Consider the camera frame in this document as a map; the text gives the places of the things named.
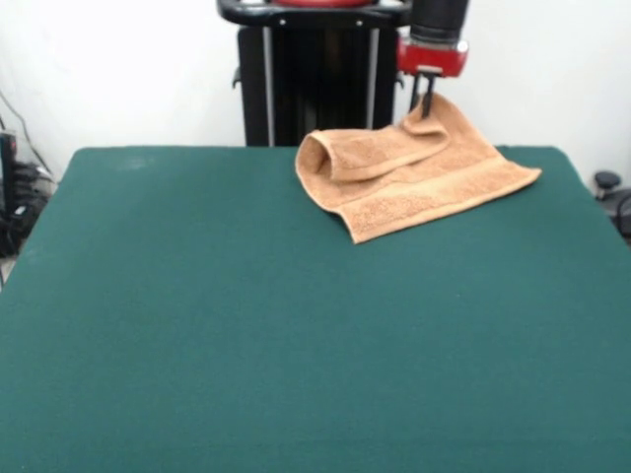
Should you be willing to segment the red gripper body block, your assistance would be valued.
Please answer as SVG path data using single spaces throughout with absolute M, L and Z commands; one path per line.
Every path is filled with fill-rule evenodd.
M 441 78 L 459 77 L 464 69 L 469 44 L 465 40 L 455 43 L 419 43 L 403 37 L 397 45 L 398 70 L 408 75 L 433 74 Z

